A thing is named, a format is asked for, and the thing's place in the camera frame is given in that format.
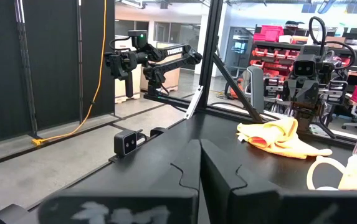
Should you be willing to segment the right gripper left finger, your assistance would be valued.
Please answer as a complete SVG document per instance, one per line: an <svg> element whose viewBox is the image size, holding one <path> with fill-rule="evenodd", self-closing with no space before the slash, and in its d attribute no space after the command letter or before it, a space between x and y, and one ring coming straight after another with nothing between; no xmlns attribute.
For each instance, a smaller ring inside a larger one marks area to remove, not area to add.
<svg viewBox="0 0 357 224"><path fill-rule="evenodd" d="M197 200L201 173L201 144L190 140L167 171L146 191L145 200Z"/></svg>

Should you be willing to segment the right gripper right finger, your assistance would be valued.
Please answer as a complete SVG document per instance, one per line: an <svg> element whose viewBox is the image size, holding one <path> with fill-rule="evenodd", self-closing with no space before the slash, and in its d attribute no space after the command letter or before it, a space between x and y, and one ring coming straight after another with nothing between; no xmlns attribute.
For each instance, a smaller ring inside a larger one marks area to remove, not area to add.
<svg viewBox="0 0 357 224"><path fill-rule="evenodd" d="M212 224L275 224L278 186L201 140L201 179Z"/></svg>

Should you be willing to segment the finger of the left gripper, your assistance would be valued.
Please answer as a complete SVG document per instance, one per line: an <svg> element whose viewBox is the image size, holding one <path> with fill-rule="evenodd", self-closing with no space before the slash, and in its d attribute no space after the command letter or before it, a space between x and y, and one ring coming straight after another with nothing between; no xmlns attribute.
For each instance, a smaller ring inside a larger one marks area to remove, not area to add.
<svg viewBox="0 0 357 224"><path fill-rule="evenodd" d="M319 117L316 109L296 108L296 120L298 121L297 131L310 132L310 125L318 125Z"/></svg>
<svg viewBox="0 0 357 224"><path fill-rule="evenodd" d="M326 102L331 105L342 105L345 100L347 81L332 80L328 85Z"/></svg>

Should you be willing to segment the shelf with red bins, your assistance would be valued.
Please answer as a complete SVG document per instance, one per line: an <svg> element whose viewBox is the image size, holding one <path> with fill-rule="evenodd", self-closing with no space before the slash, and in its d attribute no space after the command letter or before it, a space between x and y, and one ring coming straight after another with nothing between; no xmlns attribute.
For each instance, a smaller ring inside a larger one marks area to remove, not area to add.
<svg viewBox="0 0 357 224"><path fill-rule="evenodd" d="M298 26L262 25L254 34L249 64L262 69L265 77L284 81L293 70L308 37L296 34Z"/></svg>

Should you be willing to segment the orange cloth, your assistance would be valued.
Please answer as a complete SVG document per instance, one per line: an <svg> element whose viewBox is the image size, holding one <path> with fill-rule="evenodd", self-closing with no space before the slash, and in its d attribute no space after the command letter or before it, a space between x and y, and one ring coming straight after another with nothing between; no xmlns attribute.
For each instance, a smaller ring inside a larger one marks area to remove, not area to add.
<svg viewBox="0 0 357 224"><path fill-rule="evenodd" d="M330 156L331 149L317 149L298 138L298 121L284 118L264 124L238 124L239 141L245 141L265 152L306 159L308 156Z"/></svg>

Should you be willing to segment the grey blue office chair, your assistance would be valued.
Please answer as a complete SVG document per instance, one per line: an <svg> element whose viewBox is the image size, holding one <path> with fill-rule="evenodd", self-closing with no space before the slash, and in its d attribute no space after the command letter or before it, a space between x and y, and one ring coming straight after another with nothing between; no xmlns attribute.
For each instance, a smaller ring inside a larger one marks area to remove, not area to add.
<svg viewBox="0 0 357 224"><path fill-rule="evenodd" d="M258 113L264 112L264 73L256 66L247 67L250 73L250 103Z"/></svg>

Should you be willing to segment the black partition panel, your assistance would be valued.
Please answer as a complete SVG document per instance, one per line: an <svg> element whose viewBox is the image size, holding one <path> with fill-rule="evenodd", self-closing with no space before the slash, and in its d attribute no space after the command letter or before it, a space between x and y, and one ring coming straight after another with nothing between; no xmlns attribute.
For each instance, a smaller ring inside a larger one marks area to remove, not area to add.
<svg viewBox="0 0 357 224"><path fill-rule="evenodd" d="M0 140L114 111L113 0L0 0Z"/></svg>

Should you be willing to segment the white metal bracket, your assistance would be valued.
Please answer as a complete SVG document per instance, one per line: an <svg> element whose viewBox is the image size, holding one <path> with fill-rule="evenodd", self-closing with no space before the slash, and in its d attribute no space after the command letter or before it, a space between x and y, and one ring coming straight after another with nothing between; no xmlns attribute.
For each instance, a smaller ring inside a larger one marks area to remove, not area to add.
<svg viewBox="0 0 357 224"><path fill-rule="evenodd" d="M188 108L186 110L186 113L185 113L185 116L184 116L185 119L189 119L189 118L191 118L193 116L193 114L194 114L194 112L196 110L196 107L197 107L197 105L199 103L199 100L201 98L201 95L202 95L202 92L203 92L203 88L204 87L202 85L199 85L197 87L197 89L196 89L196 91L195 91L195 93L193 95L193 98L192 98L192 100L191 100L191 102L190 102L190 104L189 104L189 106L188 106Z"/></svg>

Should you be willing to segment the black aluminium table frame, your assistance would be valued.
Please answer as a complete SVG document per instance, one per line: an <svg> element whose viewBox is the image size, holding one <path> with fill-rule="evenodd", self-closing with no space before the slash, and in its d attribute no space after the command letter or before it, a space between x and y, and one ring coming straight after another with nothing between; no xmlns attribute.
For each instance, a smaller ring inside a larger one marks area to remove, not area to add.
<svg viewBox="0 0 357 224"><path fill-rule="evenodd" d="M206 37L205 44L203 50L203 59L201 64L201 74L199 78L199 84L203 86L203 91L200 94L200 97L193 96L192 100L196 100L199 98L199 102L195 107L196 112L198 113L206 113L226 119L238 120L238 121L246 121L248 123L264 123L266 120L263 120L262 117L256 110L250 105L250 103L246 100L243 93L239 92L239 96L242 97L242 101L244 103L245 109L250 114L239 113L236 111L229 111L224 108L208 105L208 94L209 88L211 84L211 72L213 65L216 64L218 69L223 70L225 72L225 68L222 65L222 62L218 62L219 57L216 54L217 44L218 44L218 31L219 24L221 20L221 12L222 12L223 0L211 0L211 5L209 8L208 20L207 20L207 29L206 29ZM172 96L166 95L149 95L144 94L144 98L147 100L157 101L160 103L164 103L167 105L173 105L180 108L189 108L190 102L188 100L184 100L181 98L175 98ZM357 140L357 136L354 138L344 136L344 135L336 135L336 138L324 138L323 136L312 135L308 133L300 133L301 137L315 139L314 141L321 142L335 142L334 144L344 144L344 145L355 145Z"/></svg>

